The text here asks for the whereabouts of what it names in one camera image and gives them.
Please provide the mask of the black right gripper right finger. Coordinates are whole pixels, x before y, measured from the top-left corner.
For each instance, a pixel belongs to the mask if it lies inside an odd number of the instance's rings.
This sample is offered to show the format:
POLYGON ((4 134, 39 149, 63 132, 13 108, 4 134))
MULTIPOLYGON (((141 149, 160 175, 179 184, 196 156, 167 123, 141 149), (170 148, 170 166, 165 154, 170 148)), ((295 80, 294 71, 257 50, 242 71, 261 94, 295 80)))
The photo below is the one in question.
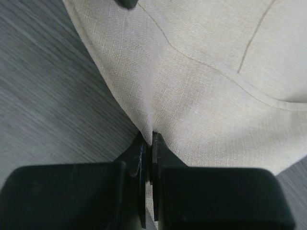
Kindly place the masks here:
POLYGON ((153 134, 154 220, 161 230, 293 230, 277 178, 260 168, 187 166, 153 134))

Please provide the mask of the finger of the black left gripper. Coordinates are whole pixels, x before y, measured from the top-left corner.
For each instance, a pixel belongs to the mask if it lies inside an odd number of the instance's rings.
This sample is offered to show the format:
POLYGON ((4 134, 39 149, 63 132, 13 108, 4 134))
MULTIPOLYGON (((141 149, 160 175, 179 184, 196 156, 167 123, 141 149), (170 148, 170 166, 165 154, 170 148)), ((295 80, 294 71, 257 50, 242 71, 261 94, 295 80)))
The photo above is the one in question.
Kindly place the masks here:
POLYGON ((132 10, 136 7, 138 0, 115 0, 115 2, 122 8, 132 10))

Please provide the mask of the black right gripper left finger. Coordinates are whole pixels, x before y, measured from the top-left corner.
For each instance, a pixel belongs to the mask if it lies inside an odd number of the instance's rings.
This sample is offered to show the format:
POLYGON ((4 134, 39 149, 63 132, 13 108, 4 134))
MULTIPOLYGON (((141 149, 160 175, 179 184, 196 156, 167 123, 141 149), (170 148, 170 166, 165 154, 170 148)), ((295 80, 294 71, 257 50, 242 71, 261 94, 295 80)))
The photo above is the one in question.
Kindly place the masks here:
POLYGON ((15 169, 0 191, 1 229, 146 228, 146 152, 138 134, 112 162, 15 169))

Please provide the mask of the beige cloth napkin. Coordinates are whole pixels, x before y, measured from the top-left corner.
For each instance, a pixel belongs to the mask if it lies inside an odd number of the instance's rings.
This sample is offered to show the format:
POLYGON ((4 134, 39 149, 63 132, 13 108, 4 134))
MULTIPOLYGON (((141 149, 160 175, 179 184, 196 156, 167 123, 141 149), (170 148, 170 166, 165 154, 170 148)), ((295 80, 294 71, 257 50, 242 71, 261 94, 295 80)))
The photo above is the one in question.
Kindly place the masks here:
POLYGON ((191 166, 280 173, 307 154, 304 0, 66 0, 113 96, 148 143, 191 166))

